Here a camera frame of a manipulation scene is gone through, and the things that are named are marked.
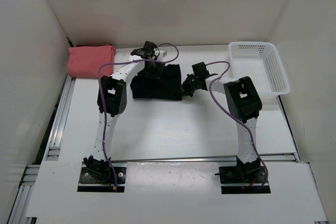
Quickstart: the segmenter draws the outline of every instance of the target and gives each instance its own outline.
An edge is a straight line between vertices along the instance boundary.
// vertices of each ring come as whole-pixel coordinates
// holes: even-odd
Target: pink cloth
[[[70,47],[68,74],[78,78],[98,78],[98,69],[105,63],[114,61],[115,48],[112,45],[101,47]],[[113,73],[113,65],[101,70],[102,76]]]

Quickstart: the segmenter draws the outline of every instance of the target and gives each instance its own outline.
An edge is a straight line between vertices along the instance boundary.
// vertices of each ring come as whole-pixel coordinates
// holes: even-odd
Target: white panel
[[[264,40],[287,0],[49,0],[77,44]]]
[[[66,76],[67,41],[45,0],[0,0],[0,222],[7,221]]]
[[[326,221],[309,165],[267,163],[271,194],[222,195],[216,163],[128,163],[125,192],[77,192],[80,163],[43,162],[28,217],[38,223]]]
[[[193,64],[229,60],[225,45],[179,49],[180,57],[174,63],[180,64],[183,80],[187,73],[192,73]],[[173,58],[175,49],[167,50],[167,58]],[[118,49],[115,61],[127,61],[131,51]],[[221,73],[226,64],[212,65],[208,69],[211,73]],[[99,124],[97,95],[97,80],[76,80],[60,161],[81,161],[91,153]],[[225,95],[215,95],[227,107]],[[149,101],[133,100],[128,86],[127,97],[127,108],[120,115],[114,131],[113,160],[237,155],[236,123],[217,107],[208,91],[198,90],[192,98],[183,101]],[[276,99],[263,100],[263,110],[257,122],[257,148],[262,154],[296,151]]]
[[[310,162],[336,223],[336,0],[291,0],[269,41],[291,80],[282,100],[300,157]]]

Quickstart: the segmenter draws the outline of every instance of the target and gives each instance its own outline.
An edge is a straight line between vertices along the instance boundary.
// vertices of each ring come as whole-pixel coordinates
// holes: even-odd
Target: black mounting plate
[[[235,177],[236,167],[235,166],[221,166],[219,168],[219,177],[221,178],[221,189],[222,194],[270,194],[270,188],[268,184],[265,184],[260,188],[260,184],[265,182],[266,173],[263,166],[260,170],[254,174],[256,181],[254,185],[248,187],[248,184],[252,181],[242,181],[241,179]]]
[[[77,191],[95,191],[103,193],[123,193],[125,191],[125,181],[126,181],[126,167],[114,167],[117,175],[117,191],[113,190],[114,178],[113,176],[110,179],[101,182],[94,179],[88,168],[84,165],[80,171]]]

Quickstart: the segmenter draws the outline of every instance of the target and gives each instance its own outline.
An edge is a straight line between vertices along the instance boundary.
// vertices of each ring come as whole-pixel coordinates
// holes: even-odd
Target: white basket
[[[287,75],[278,50],[272,43],[231,42],[230,60],[235,78],[249,76],[263,96],[288,94]]]

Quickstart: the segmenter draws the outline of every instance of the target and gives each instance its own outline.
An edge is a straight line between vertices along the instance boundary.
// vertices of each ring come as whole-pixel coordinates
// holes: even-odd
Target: robotic arm
[[[204,62],[192,66],[194,74],[188,74],[181,86],[181,95],[193,96],[195,90],[209,90],[210,83],[218,78],[216,74],[209,74]],[[260,97],[250,77],[233,79],[222,77],[212,85],[212,91],[226,95],[228,108],[235,118],[244,123],[252,132],[256,141],[256,124],[259,111],[262,108]],[[248,181],[260,171],[260,160],[253,148],[247,130],[237,124],[238,154],[235,178],[238,181]]]
[[[150,79],[159,79],[164,68],[164,63],[139,61],[150,59],[162,61],[166,56],[166,51],[160,51],[158,47],[146,41],[143,48],[135,49],[131,52],[128,61],[133,61],[122,66],[118,71],[110,76],[101,78],[101,85],[107,111],[107,127],[105,132],[105,150],[110,150],[114,128],[121,113],[127,105],[126,87],[130,84],[134,76],[140,71]],[[106,181],[110,176],[110,167],[103,152],[103,132],[104,132],[104,111],[100,93],[98,93],[99,106],[99,126],[93,150],[88,158],[84,158],[90,175],[97,181]]]

